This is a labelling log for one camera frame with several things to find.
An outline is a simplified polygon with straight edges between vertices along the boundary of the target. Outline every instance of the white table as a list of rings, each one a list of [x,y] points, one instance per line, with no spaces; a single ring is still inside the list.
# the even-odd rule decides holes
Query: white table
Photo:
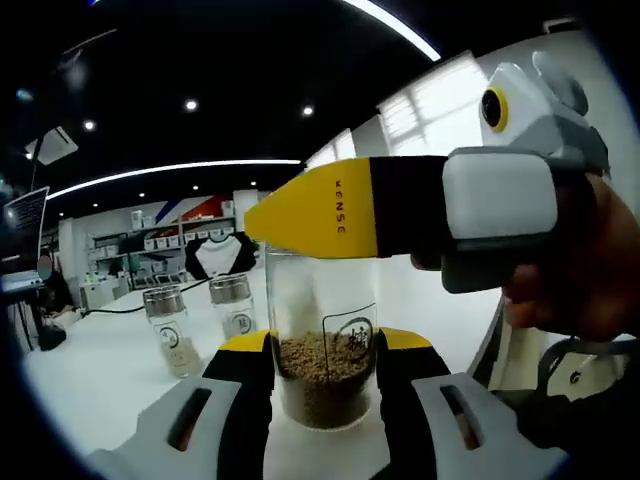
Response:
[[[258,327],[268,328],[264,269],[248,275]],[[206,284],[185,292],[184,299],[190,333],[206,364],[224,341],[222,327],[211,306]],[[139,305],[142,293],[136,291],[105,308],[124,310]],[[457,304],[448,307],[453,315],[454,305],[458,305],[458,315],[468,308],[465,299],[459,297]],[[488,325],[492,315],[486,317]],[[428,336],[428,332],[416,328],[420,326],[419,319],[411,320],[415,325],[407,322],[384,325],[414,329]],[[24,367],[43,406],[79,454],[86,455],[96,448],[113,449],[134,433],[140,411],[177,380],[163,363],[144,311],[120,315],[94,313],[74,324],[67,334],[67,341],[55,350],[30,354]],[[451,338],[451,349],[456,349],[455,340]],[[481,340],[476,340],[476,350]],[[469,362],[473,353],[468,354]],[[317,433],[286,417],[276,382],[265,478],[366,479],[387,465],[389,451],[379,414],[380,395],[375,385],[371,388],[371,410],[360,424],[343,432]]]

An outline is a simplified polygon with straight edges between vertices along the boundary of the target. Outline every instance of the window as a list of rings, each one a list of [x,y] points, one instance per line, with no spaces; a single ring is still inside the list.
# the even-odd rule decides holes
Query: window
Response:
[[[307,160],[306,169],[316,168],[336,160],[344,160],[356,156],[351,131],[345,130]]]
[[[470,55],[404,88],[380,106],[394,155],[448,155],[482,144],[478,103],[487,78]]]

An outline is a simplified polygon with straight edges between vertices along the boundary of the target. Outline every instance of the hand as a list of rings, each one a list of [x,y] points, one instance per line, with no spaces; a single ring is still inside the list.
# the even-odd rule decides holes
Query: hand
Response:
[[[504,288],[514,327],[608,341],[640,332],[640,227],[600,178],[588,176],[597,202],[588,232],[567,233],[540,265],[520,265]]]

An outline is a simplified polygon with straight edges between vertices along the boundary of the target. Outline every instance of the person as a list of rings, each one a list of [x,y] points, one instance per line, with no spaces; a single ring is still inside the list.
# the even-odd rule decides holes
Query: person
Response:
[[[69,286],[62,274],[53,268],[51,254],[46,248],[40,251],[40,258],[42,259],[43,257],[48,259],[46,263],[50,266],[50,272],[47,271],[47,273],[50,274],[44,279],[45,288],[38,292],[38,300],[44,315],[56,318],[63,313],[73,311],[75,306]]]
[[[596,342],[640,334],[640,226],[601,178],[587,180],[595,218],[588,227],[570,219],[549,257],[517,266],[503,288],[506,321],[515,328]],[[634,458],[640,426],[638,356],[630,356],[624,377],[604,392],[573,402],[540,395],[516,410],[518,428],[536,445],[570,454],[565,477],[628,474],[625,459]]]

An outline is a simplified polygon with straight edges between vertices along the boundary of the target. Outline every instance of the white device housing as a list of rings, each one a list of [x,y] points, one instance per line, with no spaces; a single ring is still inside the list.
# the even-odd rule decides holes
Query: white device housing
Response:
[[[457,240],[545,233],[556,224],[551,170],[535,154],[457,149],[442,181],[447,223]]]

